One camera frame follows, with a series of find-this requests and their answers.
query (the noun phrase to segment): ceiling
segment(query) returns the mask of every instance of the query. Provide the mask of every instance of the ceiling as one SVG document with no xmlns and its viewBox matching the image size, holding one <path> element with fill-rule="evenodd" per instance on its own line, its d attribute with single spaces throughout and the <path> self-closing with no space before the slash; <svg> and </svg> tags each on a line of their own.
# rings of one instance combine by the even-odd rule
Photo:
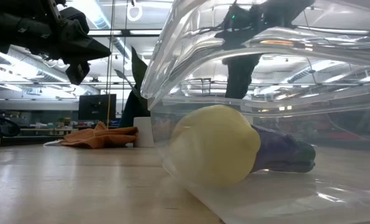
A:
<svg viewBox="0 0 370 224">
<path fill-rule="evenodd" d="M 170 12 L 170 6 L 172 5 L 171 0 L 138 0 L 136 2 L 137 7 L 132 7 L 130 1 L 115 1 L 115 5 L 113 5 L 112 0 L 70 0 L 67 2 L 67 6 L 73 6 L 83 11 L 88 18 L 88 25 L 91 29 L 101 28 L 101 23 L 97 21 L 98 19 L 104 21 L 104 29 L 150 30 L 163 28 L 165 20 Z M 197 21 L 200 27 L 215 26 L 223 20 L 231 1 L 221 2 L 226 2 L 226 4 L 222 4 L 220 7 L 215 7 L 213 10 L 200 11 L 199 20 Z M 239 4 L 243 5 L 243 7 L 249 7 L 245 4 L 246 2 L 248 1 L 238 1 Z M 331 29 L 370 30 L 370 0 L 317 0 L 313 5 L 313 8 L 307 8 L 305 10 L 305 14 L 301 13 L 293 21 L 293 24 L 298 26 L 309 25 L 310 27 L 324 27 Z M 352 37 L 343 36 L 340 38 L 352 39 Z M 107 47 L 110 46 L 110 39 L 107 37 L 95 37 L 95 39 Z M 149 63 L 158 37 L 120 37 L 118 40 L 125 46 L 128 52 L 130 52 L 131 47 L 134 47 L 140 58 L 146 63 Z M 130 81 L 134 81 L 130 61 L 124 59 L 123 53 L 120 52 L 117 47 L 113 47 L 112 52 L 112 68 L 124 72 Z M 69 92 L 69 95 L 67 96 L 70 96 L 70 94 L 72 95 L 72 90 L 75 88 L 73 85 L 58 84 L 58 82 L 64 82 L 67 80 L 64 74 L 67 66 L 64 66 L 62 62 L 44 62 L 41 57 L 31 55 L 28 50 L 16 46 L 11 47 L 11 51 L 8 56 L 9 57 L 6 58 L 0 55 L 0 61 L 5 60 L 6 62 L 6 60 L 9 61 L 10 58 L 16 58 L 19 60 L 19 62 L 11 61 L 13 64 L 12 70 L 17 70 L 14 69 L 14 66 L 16 66 L 16 68 L 22 68 L 25 64 L 29 64 L 32 68 L 35 67 L 36 69 L 44 71 L 44 73 L 40 75 L 41 77 L 38 77 L 40 80 L 43 82 L 57 83 L 54 84 L 55 87 L 34 84 L 7 84 L 9 86 L 2 84 L 0 85 L 0 90 L 15 91 L 13 90 L 15 88 L 12 86 L 17 86 L 22 90 L 17 91 L 18 94 L 22 94 L 23 91 L 25 91 L 26 94 L 27 92 L 34 92 L 34 89 L 54 88 L 55 90 L 51 91 L 51 93 L 61 92 L 61 95 L 65 96 L 65 93 Z M 97 78 L 100 82 L 108 81 L 108 60 L 109 58 L 102 58 L 90 61 L 91 71 L 86 77 L 84 83 L 90 82 L 94 78 Z M 318 66 L 318 63 L 321 61 L 324 60 L 321 58 L 305 58 L 294 55 L 264 55 L 252 74 L 252 83 L 280 83 L 285 78 L 302 72 L 308 68 L 311 63 L 313 65 L 317 64 Z M 336 67 L 331 70 L 325 68 L 325 70 L 322 69 L 322 71 L 319 71 L 320 77 L 327 80 L 345 72 L 344 67 L 348 67 L 349 65 L 344 65 L 340 62 L 338 63 L 339 64 L 333 64 L 332 66 L 335 65 Z M 37 80 L 37 77 L 26 78 L 23 75 L 18 75 L 19 72 L 15 71 L 12 74 L 1 75 L 0 82 L 34 82 L 34 80 Z M 193 77 L 201 79 L 212 77 L 213 80 L 225 82 L 227 80 L 227 74 L 228 71 L 226 66 L 220 61 L 217 61 L 201 67 L 193 74 Z M 112 85 L 112 88 L 116 89 L 117 92 L 122 91 L 122 95 L 128 94 L 130 86 L 124 84 L 124 80 L 118 78 L 114 74 L 112 75 L 111 80 L 112 82 L 120 82 L 119 85 Z M 308 80 L 307 77 L 302 77 L 300 81 L 309 82 L 310 80 Z M 76 88 L 75 91 L 77 91 L 77 93 L 75 94 L 75 98 L 80 94 L 95 94 L 105 88 L 105 84 L 82 85 L 81 87 Z M 217 85 L 216 91 L 222 93 L 222 90 L 219 89 L 225 88 L 225 84 L 221 84 L 221 86 Z M 250 87 L 250 92 L 254 93 L 254 90 L 255 88 Z M 55 98 L 56 94 L 45 97 Z"/>
</svg>

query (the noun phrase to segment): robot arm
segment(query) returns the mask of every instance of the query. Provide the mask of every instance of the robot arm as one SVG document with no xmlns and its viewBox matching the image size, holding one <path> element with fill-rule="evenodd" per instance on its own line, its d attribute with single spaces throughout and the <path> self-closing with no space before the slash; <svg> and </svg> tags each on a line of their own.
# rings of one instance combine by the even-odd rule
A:
<svg viewBox="0 0 370 224">
<path fill-rule="evenodd" d="M 110 50 L 88 36 L 85 15 L 73 7 L 59 12 L 66 0 L 0 0 L 0 52 L 11 44 L 34 55 L 62 59 L 66 74 L 79 85 L 90 71 L 89 60 L 108 57 Z"/>
</svg>

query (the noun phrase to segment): black screen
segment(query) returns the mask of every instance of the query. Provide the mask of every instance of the black screen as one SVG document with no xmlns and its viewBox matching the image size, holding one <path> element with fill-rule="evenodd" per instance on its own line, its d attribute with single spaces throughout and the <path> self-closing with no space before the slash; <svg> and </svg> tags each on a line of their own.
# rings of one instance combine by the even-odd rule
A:
<svg viewBox="0 0 370 224">
<path fill-rule="evenodd" d="M 79 120 L 101 120 L 105 121 L 108 118 L 110 96 L 110 112 L 109 119 L 116 118 L 116 98 L 113 95 L 91 95 L 80 96 L 80 105 L 78 107 Z"/>
</svg>

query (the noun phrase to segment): green plant leaf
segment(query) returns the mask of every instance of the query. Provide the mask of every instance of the green plant leaf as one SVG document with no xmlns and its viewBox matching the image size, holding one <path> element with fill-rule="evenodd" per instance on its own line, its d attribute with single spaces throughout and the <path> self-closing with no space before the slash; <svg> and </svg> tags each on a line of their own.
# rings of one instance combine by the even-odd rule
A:
<svg viewBox="0 0 370 224">
<path fill-rule="evenodd" d="M 147 65 L 140 59 L 134 47 L 132 48 L 132 74 L 134 76 L 137 89 L 140 90 L 146 74 Z"/>
<path fill-rule="evenodd" d="M 139 88 L 135 85 L 133 86 L 132 83 L 127 79 L 127 77 L 123 74 L 123 72 L 114 69 L 117 73 L 117 76 L 119 78 L 122 78 L 123 80 L 127 81 L 129 86 L 132 88 L 132 92 L 135 94 L 135 96 L 138 98 L 139 102 L 141 103 L 142 107 L 147 111 L 147 99 L 143 98 L 141 96 L 141 91 Z"/>
</svg>

